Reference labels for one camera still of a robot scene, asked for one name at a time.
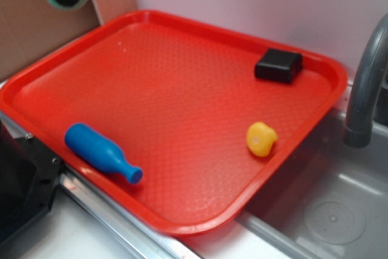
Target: sink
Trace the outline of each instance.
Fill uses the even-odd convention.
[[[388,128],[375,125],[370,145],[355,149],[342,142],[343,122],[330,111],[245,211],[302,258],[385,259]]]

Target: gray faucet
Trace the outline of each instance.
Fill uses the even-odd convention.
[[[365,48],[347,107],[343,141],[361,148],[370,142],[373,117],[388,125],[388,14],[378,23]]]

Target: black box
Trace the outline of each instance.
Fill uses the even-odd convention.
[[[272,81],[291,83],[302,70],[302,55],[268,49],[256,64],[255,76]]]

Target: toy lemon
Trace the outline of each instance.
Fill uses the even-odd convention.
[[[248,148],[259,157],[268,156],[272,145],[277,140],[278,134],[275,130],[260,121],[252,124],[247,132]]]

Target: white wall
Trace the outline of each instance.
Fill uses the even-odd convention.
[[[388,0],[138,0],[151,8],[291,44],[342,62],[353,78]]]

